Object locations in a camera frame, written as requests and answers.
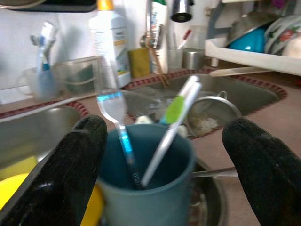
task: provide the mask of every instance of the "sink basin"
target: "sink basin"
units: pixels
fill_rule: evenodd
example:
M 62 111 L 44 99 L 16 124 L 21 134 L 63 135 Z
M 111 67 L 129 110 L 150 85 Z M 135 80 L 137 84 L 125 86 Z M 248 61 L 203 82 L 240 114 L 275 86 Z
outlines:
M 218 94 L 220 91 L 226 91 L 228 100 L 232 102 L 246 116 L 258 111 L 272 103 L 275 103 L 286 97 L 286 92 L 273 84 L 247 78 L 244 76 L 231 77 L 211 77 L 208 74 L 183 74 L 177 77 L 169 78 L 169 87 L 164 89 L 160 82 L 150 82 L 149 79 L 141 81 L 139 84 L 153 89 L 159 89 L 160 92 L 176 94 L 190 75 L 197 75 L 203 84 L 201 92 Z M 135 85 L 132 88 L 138 89 L 141 85 Z
M 82 108 L 69 104 L 0 123 L 0 169 L 31 156 L 40 161 L 81 118 Z

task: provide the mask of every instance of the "metal strainer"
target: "metal strainer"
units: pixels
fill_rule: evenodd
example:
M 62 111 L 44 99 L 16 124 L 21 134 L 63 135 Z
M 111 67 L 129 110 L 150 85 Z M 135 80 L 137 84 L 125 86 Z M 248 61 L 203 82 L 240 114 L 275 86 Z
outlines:
M 193 136 L 203 136 L 228 121 L 241 117 L 238 108 L 227 100 L 227 93 L 198 98 L 186 117 L 186 125 Z

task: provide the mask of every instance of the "countertop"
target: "countertop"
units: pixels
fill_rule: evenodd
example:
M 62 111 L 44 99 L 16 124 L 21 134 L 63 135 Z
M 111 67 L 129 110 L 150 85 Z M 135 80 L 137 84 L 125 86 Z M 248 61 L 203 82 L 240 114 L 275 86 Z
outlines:
M 261 73 L 248 75 L 248 77 L 269 81 L 282 87 L 287 92 L 287 98 L 268 106 L 246 118 L 263 127 L 272 135 L 286 143 L 293 152 L 301 157 L 299 148 L 301 139 L 301 90 L 294 84 L 295 76 L 282 73 Z M 95 98 L 80 101 L 91 114 L 98 114 Z M 114 125 L 106 121 L 108 130 Z M 126 117 L 125 124 L 133 121 Z M 198 158 L 203 160 L 212 169 L 221 169 L 233 166 L 231 159 L 225 151 L 222 140 L 222 130 L 206 137 L 192 140 Z M 229 226 L 259 226 L 259 222 L 245 196 L 238 178 L 222 178 L 224 190 L 228 201 Z

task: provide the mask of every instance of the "white dish rack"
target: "white dish rack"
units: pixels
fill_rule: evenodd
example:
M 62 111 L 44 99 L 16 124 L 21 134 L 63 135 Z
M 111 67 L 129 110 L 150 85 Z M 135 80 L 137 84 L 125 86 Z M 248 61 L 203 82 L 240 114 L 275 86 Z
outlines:
M 224 47 L 225 42 L 226 38 L 206 40 L 205 55 L 213 59 L 301 76 L 300 59 L 229 49 Z

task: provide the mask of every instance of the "white bottle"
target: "white bottle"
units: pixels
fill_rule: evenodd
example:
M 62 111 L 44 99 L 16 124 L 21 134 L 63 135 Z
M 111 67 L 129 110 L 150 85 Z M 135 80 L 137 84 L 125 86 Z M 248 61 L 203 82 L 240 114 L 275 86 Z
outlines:
M 115 59 L 119 88 L 131 81 L 125 18 L 115 13 L 112 0 L 97 0 L 98 15 L 89 20 L 97 55 Z
M 164 74 L 168 73 L 168 58 L 167 58 L 167 36 L 166 31 L 168 29 L 168 9 L 165 0 L 152 0 L 152 14 L 151 14 L 151 29 L 153 32 L 153 38 L 156 38 L 159 31 L 159 26 L 163 25 L 162 31 L 162 43 L 160 49 L 157 49 L 156 55 L 162 67 Z M 159 74 L 155 59 L 151 55 L 152 70 L 155 74 Z

